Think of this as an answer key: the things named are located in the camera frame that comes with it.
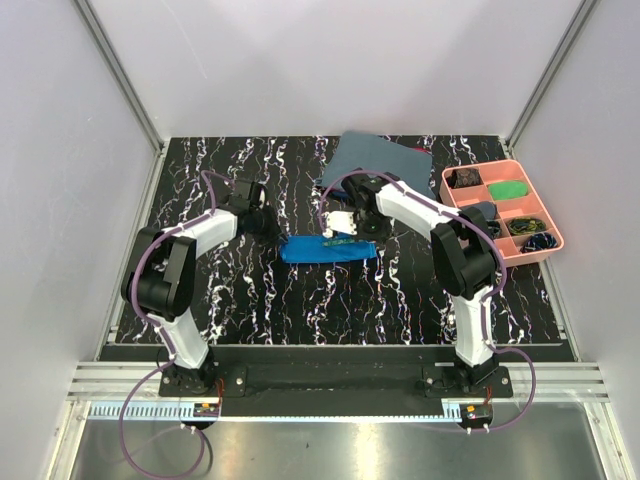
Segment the blue cloth napkin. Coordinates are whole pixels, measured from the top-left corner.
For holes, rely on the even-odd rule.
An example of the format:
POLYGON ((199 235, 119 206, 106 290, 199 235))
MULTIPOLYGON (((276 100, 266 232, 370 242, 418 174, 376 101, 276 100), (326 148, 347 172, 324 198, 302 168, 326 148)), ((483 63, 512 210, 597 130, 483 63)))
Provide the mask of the blue cloth napkin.
POLYGON ((337 247, 324 247, 326 239, 321 235, 291 236, 279 249, 280 258, 288 264, 330 264, 373 259, 377 256, 376 245, 372 242, 357 240, 350 235, 338 235, 334 238, 351 237, 354 244, 337 247))

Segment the knife with green handle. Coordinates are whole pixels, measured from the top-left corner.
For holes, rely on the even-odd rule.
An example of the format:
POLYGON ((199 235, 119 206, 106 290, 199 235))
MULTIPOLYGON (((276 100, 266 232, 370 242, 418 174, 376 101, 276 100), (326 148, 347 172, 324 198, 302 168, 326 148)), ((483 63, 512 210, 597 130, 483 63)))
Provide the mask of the knife with green handle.
POLYGON ((340 237, 340 238, 326 239, 325 241, 322 242, 322 245, 324 247, 337 247, 342 245, 354 244, 355 242, 356 240, 351 237, 340 237))

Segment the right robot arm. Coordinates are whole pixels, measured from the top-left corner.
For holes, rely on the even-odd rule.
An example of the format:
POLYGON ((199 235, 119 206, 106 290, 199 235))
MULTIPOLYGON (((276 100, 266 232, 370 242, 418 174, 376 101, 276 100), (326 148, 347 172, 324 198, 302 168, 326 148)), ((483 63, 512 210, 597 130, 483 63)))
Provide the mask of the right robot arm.
POLYGON ((451 296, 456 326, 456 359, 444 383, 466 396, 480 394, 498 368, 489 314, 496 274, 504 267, 482 212, 438 203, 389 174, 356 170, 341 186, 355 205, 357 237, 384 241, 396 221, 429 239, 435 276, 451 296))

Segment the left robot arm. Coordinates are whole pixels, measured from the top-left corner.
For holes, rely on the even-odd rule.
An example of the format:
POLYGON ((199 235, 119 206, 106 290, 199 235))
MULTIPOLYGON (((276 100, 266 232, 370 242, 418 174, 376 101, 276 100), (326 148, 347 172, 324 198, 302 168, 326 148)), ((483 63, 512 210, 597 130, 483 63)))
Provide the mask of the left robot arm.
POLYGON ((244 235, 262 243, 286 241, 266 186, 238 180, 229 195, 198 217, 165 229, 139 230, 122 279, 123 300, 167 348, 163 379, 196 396, 216 385, 213 352, 191 311, 197 261, 244 235))

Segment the grey folded napkin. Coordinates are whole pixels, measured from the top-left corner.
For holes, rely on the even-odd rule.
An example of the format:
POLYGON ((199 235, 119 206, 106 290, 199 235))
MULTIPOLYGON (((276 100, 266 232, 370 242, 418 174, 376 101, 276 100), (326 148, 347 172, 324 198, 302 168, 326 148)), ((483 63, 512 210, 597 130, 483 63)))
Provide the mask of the grey folded napkin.
POLYGON ((339 176, 361 168, 391 173, 413 190, 434 199, 435 195, 430 187, 432 163, 429 153, 378 135, 348 131, 340 137, 335 153, 316 185, 329 187, 339 176))

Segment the dark patterned item in tray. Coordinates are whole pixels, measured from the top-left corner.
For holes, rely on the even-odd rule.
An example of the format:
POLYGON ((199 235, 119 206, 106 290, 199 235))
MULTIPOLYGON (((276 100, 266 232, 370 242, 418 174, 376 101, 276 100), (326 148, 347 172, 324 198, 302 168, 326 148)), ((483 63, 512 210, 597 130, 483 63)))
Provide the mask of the dark patterned item in tray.
POLYGON ((476 168, 454 170, 450 176, 449 186, 452 189, 474 187, 482 184, 481 175, 476 168))

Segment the grey item in tray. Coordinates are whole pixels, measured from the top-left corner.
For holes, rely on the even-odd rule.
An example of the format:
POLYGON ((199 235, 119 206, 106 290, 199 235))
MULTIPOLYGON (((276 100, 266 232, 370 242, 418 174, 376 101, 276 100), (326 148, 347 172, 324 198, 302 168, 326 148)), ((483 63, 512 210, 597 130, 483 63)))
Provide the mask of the grey item in tray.
POLYGON ((497 206, 489 201, 482 201, 471 205, 471 208, 477 209, 486 221, 494 221, 497 217, 497 206))

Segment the dark multicolour item in tray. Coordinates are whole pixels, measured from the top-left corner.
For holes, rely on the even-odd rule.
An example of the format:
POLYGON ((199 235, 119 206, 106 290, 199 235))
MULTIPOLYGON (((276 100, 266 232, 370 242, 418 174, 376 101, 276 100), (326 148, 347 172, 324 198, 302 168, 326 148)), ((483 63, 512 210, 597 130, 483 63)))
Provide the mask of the dark multicolour item in tray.
POLYGON ((488 227, 488 234, 491 239, 495 240, 501 237, 502 227, 498 221, 496 220, 488 221, 487 227, 488 227))

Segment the yellow green item in tray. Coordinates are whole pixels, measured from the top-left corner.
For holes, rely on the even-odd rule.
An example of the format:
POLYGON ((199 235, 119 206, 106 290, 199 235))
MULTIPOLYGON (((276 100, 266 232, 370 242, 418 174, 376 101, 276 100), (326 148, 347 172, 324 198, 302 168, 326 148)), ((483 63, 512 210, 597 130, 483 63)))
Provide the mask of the yellow green item in tray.
POLYGON ((546 223, 536 217, 517 217, 506 222, 511 236, 533 235, 547 230, 546 223))

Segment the pink divided tray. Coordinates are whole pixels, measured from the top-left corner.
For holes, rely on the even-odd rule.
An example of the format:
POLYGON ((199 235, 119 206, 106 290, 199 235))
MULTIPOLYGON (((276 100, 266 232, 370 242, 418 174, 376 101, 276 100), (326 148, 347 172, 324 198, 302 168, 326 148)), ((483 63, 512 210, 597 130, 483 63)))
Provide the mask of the pink divided tray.
POLYGON ((552 219, 548 209, 542 202, 528 175, 519 162, 504 159, 487 163, 462 165, 445 168, 441 174, 439 194, 445 205, 463 208, 482 201, 492 202, 497 209, 496 220, 501 226, 500 236, 495 240, 507 267, 539 263, 564 247, 564 238, 552 219), (477 171, 479 183, 477 185, 453 188, 450 178, 455 172, 464 169, 477 171), (494 199, 489 190, 490 185, 504 182, 519 182, 526 186, 523 196, 511 199, 494 199), (515 219, 531 218, 540 220, 556 240, 553 248, 523 252, 522 249, 532 236, 532 233, 512 233, 509 224, 515 219))

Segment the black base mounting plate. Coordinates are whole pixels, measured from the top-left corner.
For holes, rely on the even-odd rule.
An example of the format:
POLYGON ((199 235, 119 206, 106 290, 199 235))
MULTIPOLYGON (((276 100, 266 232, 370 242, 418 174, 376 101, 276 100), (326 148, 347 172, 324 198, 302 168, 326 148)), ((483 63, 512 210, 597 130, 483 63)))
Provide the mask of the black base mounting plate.
MULTIPOLYGON (((355 418, 439 416, 441 399, 479 399, 461 387, 451 346, 215 346, 227 417, 355 418)), ((562 401, 590 378, 566 345, 507 352, 485 379, 497 400, 562 401)))

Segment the blue patterned item in tray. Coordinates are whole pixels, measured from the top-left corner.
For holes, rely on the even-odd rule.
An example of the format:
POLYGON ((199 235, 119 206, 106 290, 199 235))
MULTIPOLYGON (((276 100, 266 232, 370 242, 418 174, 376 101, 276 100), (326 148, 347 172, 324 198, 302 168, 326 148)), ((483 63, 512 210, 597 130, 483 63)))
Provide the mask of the blue patterned item in tray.
POLYGON ((539 232, 531 235, 523 244, 520 252, 522 254, 551 250, 559 247, 556 237, 550 232, 539 232))

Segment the aluminium frame rail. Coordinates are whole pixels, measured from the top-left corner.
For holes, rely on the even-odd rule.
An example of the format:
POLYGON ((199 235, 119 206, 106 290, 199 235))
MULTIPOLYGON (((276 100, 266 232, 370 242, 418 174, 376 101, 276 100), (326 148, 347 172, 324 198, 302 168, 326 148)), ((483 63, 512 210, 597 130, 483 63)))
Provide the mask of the aluminium frame rail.
POLYGON ((144 107, 92 2, 87 0, 71 0, 71 4, 86 27, 96 49, 116 82, 120 93, 138 126, 141 128, 147 142, 154 153, 158 155, 162 151, 165 141, 158 133, 150 115, 144 107))

